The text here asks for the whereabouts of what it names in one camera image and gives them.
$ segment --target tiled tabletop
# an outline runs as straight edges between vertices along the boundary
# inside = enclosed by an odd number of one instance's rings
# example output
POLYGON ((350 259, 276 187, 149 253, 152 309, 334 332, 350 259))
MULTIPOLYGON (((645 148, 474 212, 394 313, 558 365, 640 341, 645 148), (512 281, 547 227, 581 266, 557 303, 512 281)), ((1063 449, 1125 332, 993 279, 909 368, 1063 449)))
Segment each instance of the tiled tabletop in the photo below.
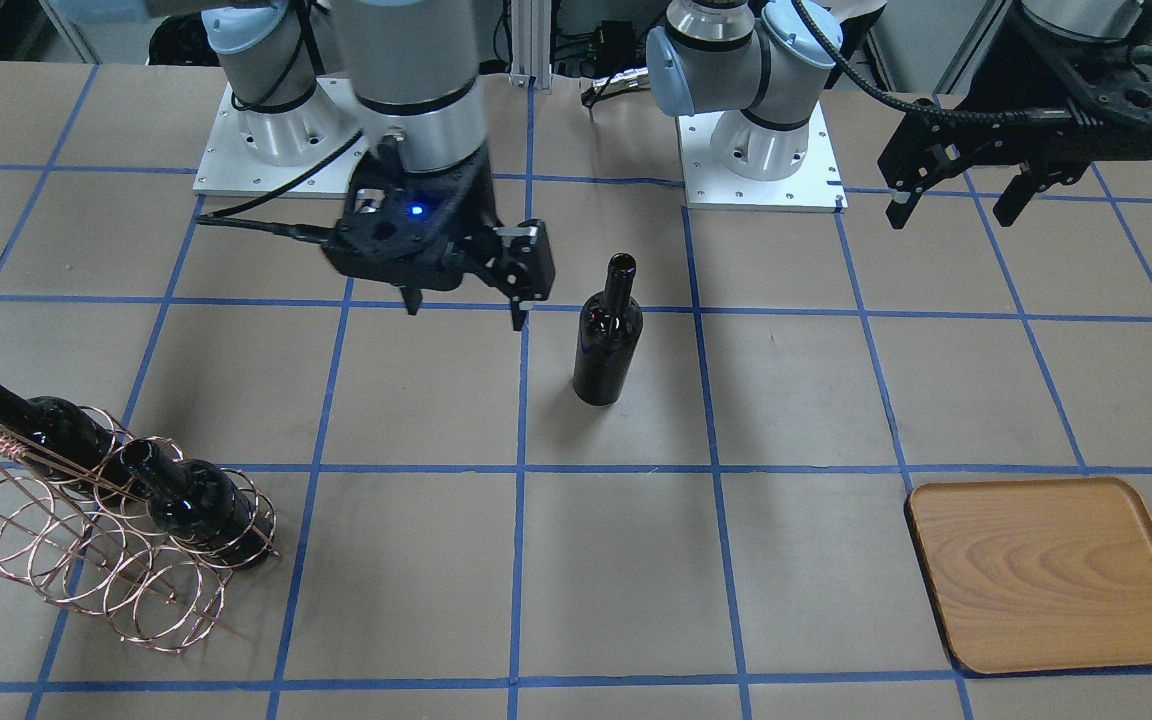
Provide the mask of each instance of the tiled tabletop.
POLYGON ((238 632, 182 657, 0 579, 0 717, 1152 719, 1152 667, 964 675, 902 515, 924 482, 1084 473, 1152 510, 1152 164, 1010 229, 973 170, 892 232, 899 118, 827 94, 846 214, 687 211, 649 96, 485 83, 500 214, 556 256, 522 333, 472 279, 407 318, 311 247, 196 227, 219 71, 0 65, 1 381, 251 470, 285 522, 238 632), (646 331, 594 409, 575 313, 616 251, 646 331))

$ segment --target wooden tray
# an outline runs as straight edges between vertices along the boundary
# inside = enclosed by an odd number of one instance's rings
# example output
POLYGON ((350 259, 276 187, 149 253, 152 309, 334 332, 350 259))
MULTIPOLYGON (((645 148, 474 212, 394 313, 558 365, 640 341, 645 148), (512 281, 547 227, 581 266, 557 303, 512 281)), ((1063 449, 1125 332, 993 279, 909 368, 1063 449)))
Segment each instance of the wooden tray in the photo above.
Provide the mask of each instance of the wooden tray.
POLYGON ((945 641, 970 670, 1152 665, 1152 520, 1129 484, 931 483, 905 509, 945 641))

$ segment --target black bottle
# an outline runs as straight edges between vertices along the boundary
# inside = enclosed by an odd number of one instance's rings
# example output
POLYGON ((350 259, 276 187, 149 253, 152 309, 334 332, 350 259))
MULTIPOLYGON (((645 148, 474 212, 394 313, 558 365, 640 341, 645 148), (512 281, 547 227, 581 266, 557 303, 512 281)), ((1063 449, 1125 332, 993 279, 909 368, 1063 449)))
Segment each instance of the black bottle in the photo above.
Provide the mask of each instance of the black bottle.
MULTIPOLYGON (((82 409, 63 397, 21 397, 0 384, 0 425, 12 430, 29 441, 69 460, 79 468, 96 470, 105 456, 114 450, 114 435, 107 429, 84 414, 82 409)), ((63 484, 79 495, 90 498, 94 492, 86 478, 74 477, 65 470, 32 462, 38 473, 47 482, 63 484)), ((136 495, 137 487, 128 487, 128 473, 116 462, 101 469, 101 477, 114 486, 128 488, 136 495)))
POLYGON ((270 520, 252 520, 251 500, 211 462, 174 460, 151 439, 127 444, 118 461, 145 484, 150 518, 183 546, 236 570, 270 554, 270 520))
POLYGON ((634 348, 643 334, 643 309, 630 297, 634 258, 620 252, 607 264, 607 287, 579 311, 579 340, 573 387, 591 406, 611 406, 621 396, 634 348))

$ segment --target wood grain surface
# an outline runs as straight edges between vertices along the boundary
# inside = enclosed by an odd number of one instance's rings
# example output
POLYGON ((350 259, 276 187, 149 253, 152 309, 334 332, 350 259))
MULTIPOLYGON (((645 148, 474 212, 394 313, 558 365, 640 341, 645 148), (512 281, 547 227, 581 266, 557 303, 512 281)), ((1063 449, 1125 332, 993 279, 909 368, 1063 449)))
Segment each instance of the wood grain surface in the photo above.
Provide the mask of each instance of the wood grain surface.
POLYGON ((1129 484, 933 483, 909 511, 946 642, 970 669, 1152 664, 1152 520, 1129 484))

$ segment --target metal mounting plate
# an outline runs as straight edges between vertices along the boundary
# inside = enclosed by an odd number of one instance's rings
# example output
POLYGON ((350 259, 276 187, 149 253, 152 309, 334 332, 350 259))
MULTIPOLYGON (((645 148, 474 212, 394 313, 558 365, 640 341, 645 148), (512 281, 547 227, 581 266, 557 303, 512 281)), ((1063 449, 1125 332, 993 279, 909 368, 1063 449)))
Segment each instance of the metal mounting plate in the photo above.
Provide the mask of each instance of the metal mounting plate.
POLYGON ((817 104, 812 111, 812 143, 803 167, 782 181, 753 181, 723 167, 708 149, 708 136, 722 113, 679 118, 679 145, 687 207, 698 210, 772 210, 782 213, 833 213, 847 209, 842 176, 833 156, 829 131, 817 104))
MULTIPOLYGON (((344 113, 347 131, 353 135, 362 127, 358 118, 358 103, 353 99, 353 88, 344 78, 319 78, 329 99, 344 113)), ((207 146, 198 161, 198 174, 194 179, 194 191, 197 195, 218 195, 229 197, 252 197, 264 195, 282 183, 291 181, 298 174, 310 169, 319 159, 335 150, 334 146, 323 147, 314 160, 279 168, 257 160, 247 150, 242 132, 238 131, 238 112, 229 105, 229 86, 225 86, 220 96, 220 108, 215 111, 215 122, 211 126, 207 146)), ((353 151, 347 151, 328 167, 323 168, 313 177, 294 187, 285 197, 344 197, 349 187, 349 176, 358 158, 367 151, 367 138, 355 143, 353 151)))

